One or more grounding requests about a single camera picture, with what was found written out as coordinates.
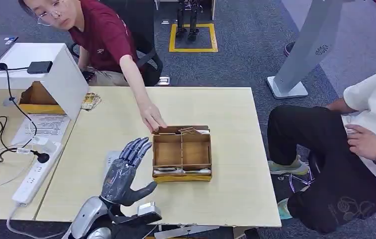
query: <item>humanoid robot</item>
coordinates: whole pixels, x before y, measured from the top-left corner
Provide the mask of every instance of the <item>humanoid robot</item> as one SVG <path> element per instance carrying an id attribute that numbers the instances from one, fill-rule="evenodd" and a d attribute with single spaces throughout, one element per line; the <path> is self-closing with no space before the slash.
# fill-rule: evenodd
<path id="1" fill-rule="evenodd" d="M 138 191 L 130 188 L 141 160 L 152 146 L 148 140 L 138 138 L 125 146 L 106 174 L 101 195 L 90 197 L 83 204 L 62 239 L 121 238 L 119 227 L 138 227 L 162 219 L 154 203 L 140 206 L 132 217 L 120 211 L 121 205 L 131 206 L 157 187 L 156 182 L 151 182 Z"/>
<path id="2" fill-rule="evenodd" d="M 189 25 L 188 40 L 195 41 L 199 30 L 197 29 L 197 15 L 200 8 L 199 0 L 178 0 L 178 29 L 176 31 L 176 37 L 183 37 L 187 30 L 184 28 L 184 11 L 186 4 L 191 7 L 191 20 Z"/>

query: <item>yellow tape square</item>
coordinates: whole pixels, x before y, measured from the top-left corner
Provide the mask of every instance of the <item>yellow tape square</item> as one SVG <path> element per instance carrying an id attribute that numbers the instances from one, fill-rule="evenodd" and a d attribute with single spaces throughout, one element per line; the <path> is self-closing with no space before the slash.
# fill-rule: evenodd
<path id="1" fill-rule="evenodd" d="M 211 40 L 211 47 L 212 48 L 175 48 L 175 39 L 176 39 L 176 30 L 178 28 L 177 24 L 172 24 L 171 29 L 171 39 L 169 43 L 169 52 L 218 52 L 217 48 L 217 40 L 216 40 L 216 33 L 214 31 L 214 24 L 197 24 L 197 27 L 208 27 L 210 30 L 210 40 Z"/>

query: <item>white power strip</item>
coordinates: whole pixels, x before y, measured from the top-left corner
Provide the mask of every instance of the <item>white power strip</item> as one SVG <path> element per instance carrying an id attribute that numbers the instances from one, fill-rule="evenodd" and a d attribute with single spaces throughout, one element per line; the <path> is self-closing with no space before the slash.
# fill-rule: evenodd
<path id="1" fill-rule="evenodd" d="M 119 155 L 122 151 L 109 151 L 106 155 L 105 159 L 105 166 L 104 166 L 104 173 L 103 178 L 106 177 L 107 172 L 109 171 L 110 166 L 112 165 L 113 161 L 119 158 Z"/>
<path id="2" fill-rule="evenodd" d="M 49 154 L 49 160 L 46 163 L 40 163 L 36 160 L 20 187 L 12 196 L 12 199 L 17 203 L 31 203 L 37 191 L 39 191 L 40 186 L 42 185 L 46 176 L 49 174 L 50 169 L 55 164 L 56 160 L 58 159 L 58 155 L 62 150 L 62 145 L 60 143 L 54 142 L 54 144 L 56 145 L 56 150 L 55 152 Z"/>

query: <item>black hair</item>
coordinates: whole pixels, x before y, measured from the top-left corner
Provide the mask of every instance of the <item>black hair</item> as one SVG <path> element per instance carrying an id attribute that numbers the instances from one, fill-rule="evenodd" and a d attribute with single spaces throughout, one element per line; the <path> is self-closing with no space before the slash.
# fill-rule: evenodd
<path id="1" fill-rule="evenodd" d="M 36 17 L 36 14 L 25 4 L 24 0 L 18 0 L 19 6 L 26 12 L 28 15 L 32 17 Z"/>

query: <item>office chair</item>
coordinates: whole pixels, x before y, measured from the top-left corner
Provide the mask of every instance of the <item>office chair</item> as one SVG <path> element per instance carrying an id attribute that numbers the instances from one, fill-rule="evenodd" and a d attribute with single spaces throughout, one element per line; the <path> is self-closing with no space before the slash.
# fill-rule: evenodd
<path id="1" fill-rule="evenodd" d="M 295 190 L 295 187 L 293 186 L 293 180 L 296 180 L 304 184 L 305 186 L 310 186 L 314 182 L 315 178 L 318 177 L 318 175 L 320 175 L 321 170 L 324 167 L 324 156 L 319 155 L 315 152 L 310 152 L 308 154 L 307 164 L 309 166 L 309 171 L 306 175 L 307 179 L 300 178 L 291 173 L 283 174 L 281 175 L 281 177 L 279 177 L 280 180 L 283 180 L 285 177 L 289 178 L 289 185 L 294 193 L 296 192 L 296 190 Z"/>
<path id="2" fill-rule="evenodd" d="M 143 67 L 143 79 L 146 86 L 155 86 L 163 70 L 163 62 L 156 52 L 154 41 L 154 0 L 100 0 L 101 3 L 113 9 L 123 19 L 132 33 L 138 52 L 145 54 L 136 63 L 138 68 Z M 77 44 L 69 47 L 72 55 L 80 56 L 74 51 Z M 148 61 L 153 60 L 157 67 Z"/>

